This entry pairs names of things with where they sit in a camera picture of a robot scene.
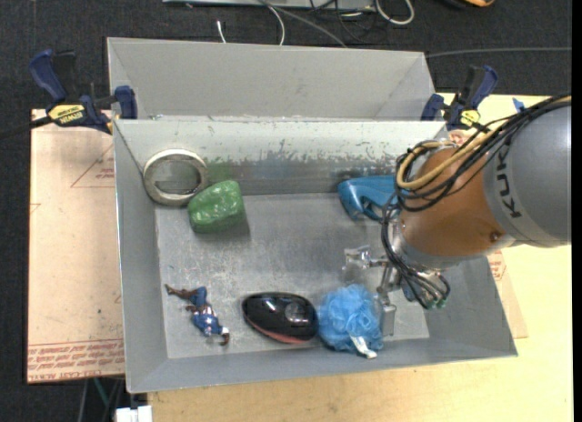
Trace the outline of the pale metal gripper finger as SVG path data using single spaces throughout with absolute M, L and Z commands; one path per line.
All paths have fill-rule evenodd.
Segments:
M 380 328 L 384 337 L 394 335 L 396 323 L 396 306 L 383 303 L 380 310 Z
M 384 269 L 386 259 L 383 257 L 374 257 L 371 245 L 363 245 L 355 248 L 346 248 L 344 250 L 344 265 L 342 272 L 348 276 L 369 271 L 373 268 Z

